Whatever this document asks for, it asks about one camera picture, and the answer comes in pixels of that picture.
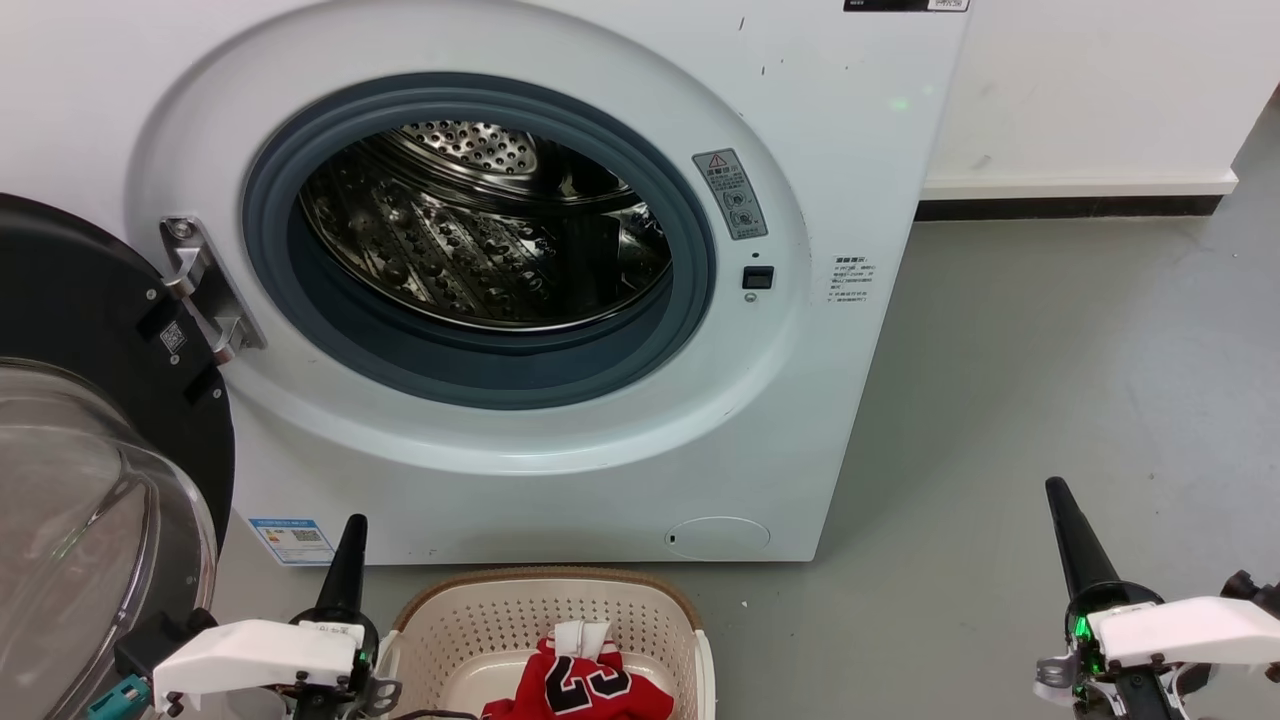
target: washing machine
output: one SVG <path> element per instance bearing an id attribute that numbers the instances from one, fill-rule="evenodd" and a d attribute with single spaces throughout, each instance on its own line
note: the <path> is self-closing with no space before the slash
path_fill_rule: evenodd
<path id="1" fill-rule="evenodd" d="M 9 3 L 0 357 L 287 565 L 809 560 L 968 10 Z"/>

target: beige plastic basket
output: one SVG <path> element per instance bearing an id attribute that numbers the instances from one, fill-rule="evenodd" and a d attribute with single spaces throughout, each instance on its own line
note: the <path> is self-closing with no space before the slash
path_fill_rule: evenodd
<path id="1" fill-rule="evenodd" d="M 515 696 L 538 639 L 567 620 L 612 621 L 623 665 L 671 693 L 673 720 L 714 720 L 712 648 L 689 598 L 650 575 L 593 568 L 470 573 L 419 594 L 379 662 L 403 684 L 394 714 L 479 716 Z"/>

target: clothing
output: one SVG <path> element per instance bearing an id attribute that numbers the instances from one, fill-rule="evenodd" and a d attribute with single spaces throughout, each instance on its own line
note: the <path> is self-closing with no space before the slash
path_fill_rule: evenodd
<path id="1" fill-rule="evenodd" d="M 600 652 L 603 652 L 608 638 L 609 623 L 570 620 L 568 623 L 556 624 L 548 644 L 554 646 L 556 655 L 595 660 L 600 657 Z"/>
<path id="2" fill-rule="evenodd" d="M 622 669 L 622 653 L 612 641 L 593 660 L 557 655 L 556 642 L 543 638 L 525 665 L 515 700 L 485 705 L 481 720 L 667 720 L 673 708 L 675 700 L 649 678 Z"/>

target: white baseboard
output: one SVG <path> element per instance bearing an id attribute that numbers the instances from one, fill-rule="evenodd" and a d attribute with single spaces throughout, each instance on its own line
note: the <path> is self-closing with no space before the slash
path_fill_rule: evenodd
<path id="1" fill-rule="evenodd" d="M 1216 176 L 1134 178 L 972 178 L 929 176 L 924 181 L 924 191 L 920 193 L 920 200 L 1230 195 L 1239 182 L 1239 178 L 1230 169 Z"/>

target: cable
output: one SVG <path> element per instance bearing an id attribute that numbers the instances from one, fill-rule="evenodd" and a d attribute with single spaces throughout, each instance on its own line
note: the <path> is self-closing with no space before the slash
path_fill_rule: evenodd
<path id="1" fill-rule="evenodd" d="M 398 715 L 392 717 L 392 720 L 417 720 L 419 717 L 453 717 L 454 720 L 479 720 L 475 715 L 470 712 L 454 712 L 452 710 L 415 710 L 413 712 L 406 712 L 404 715 Z"/>

